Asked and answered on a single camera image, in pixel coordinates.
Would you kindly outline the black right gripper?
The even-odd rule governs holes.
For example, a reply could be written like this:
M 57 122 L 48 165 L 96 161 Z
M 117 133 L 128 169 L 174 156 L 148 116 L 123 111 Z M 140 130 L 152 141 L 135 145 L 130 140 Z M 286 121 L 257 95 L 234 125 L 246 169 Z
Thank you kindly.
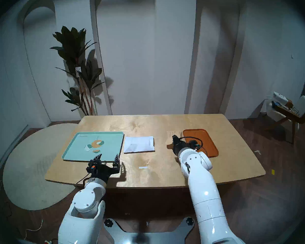
M 180 140 L 180 138 L 176 135 L 172 136 L 173 140 L 173 153 L 175 155 L 180 155 L 180 151 L 184 149 L 192 149 L 192 150 L 199 150 L 202 146 L 198 144 L 196 140 L 190 140 L 188 143 L 185 141 Z

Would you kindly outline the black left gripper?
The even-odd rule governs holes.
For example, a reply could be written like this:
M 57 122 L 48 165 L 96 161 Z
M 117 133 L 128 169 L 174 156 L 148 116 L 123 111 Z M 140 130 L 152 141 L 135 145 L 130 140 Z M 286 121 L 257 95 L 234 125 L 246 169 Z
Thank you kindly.
M 98 178 L 107 183 L 111 175 L 118 174 L 120 172 L 121 164 L 118 154 L 115 156 L 112 167 L 102 164 L 101 156 L 102 154 L 95 156 L 95 158 L 88 163 L 86 171 L 87 173 L 91 174 L 91 178 Z

